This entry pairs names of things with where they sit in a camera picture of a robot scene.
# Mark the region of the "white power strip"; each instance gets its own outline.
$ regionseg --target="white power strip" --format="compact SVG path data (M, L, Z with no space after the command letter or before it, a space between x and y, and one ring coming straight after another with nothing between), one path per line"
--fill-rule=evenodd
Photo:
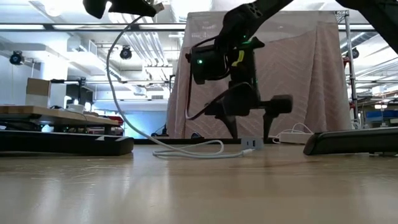
M306 144L308 139L313 136L310 133L280 133L279 142L292 144Z

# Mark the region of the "cardboard box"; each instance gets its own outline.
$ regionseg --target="cardboard box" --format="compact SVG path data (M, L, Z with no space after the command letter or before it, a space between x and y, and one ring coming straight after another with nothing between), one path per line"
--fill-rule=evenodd
M28 106L41 106L48 108L50 106L51 82L28 78L26 86L25 104Z

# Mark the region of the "wooden table surface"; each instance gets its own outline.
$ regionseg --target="wooden table surface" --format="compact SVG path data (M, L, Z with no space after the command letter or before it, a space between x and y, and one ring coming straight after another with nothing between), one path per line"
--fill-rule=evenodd
M64 124L64 125L91 125L109 124L118 126L117 121L108 118L99 118L92 115L71 113L65 110L48 109L39 106L0 106L0 118L27 118L36 114L36 119L42 124Z
M267 146L237 159L159 159L154 149L0 157L1 223L398 223L397 158Z

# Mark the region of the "wooden board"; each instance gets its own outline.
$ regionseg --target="wooden board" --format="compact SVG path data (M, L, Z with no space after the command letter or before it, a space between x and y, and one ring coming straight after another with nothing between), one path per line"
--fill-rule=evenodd
M109 124L118 126L117 121L83 115L64 110L48 109L39 106L0 106L0 118L26 119L38 115L37 121L42 124Z
M134 146L134 155L121 157L0 157L1 222L398 223L398 158L308 157L301 146L267 146L222 160L152 156L162 149Z

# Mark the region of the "yellow cable clip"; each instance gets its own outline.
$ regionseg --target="yellow cable clip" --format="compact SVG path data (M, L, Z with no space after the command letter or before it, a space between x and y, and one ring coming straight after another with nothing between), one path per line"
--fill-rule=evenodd
M240 50L238 60L232 63L232 66L237 67L239 62L243 62L243 58L244 58L244 50Z

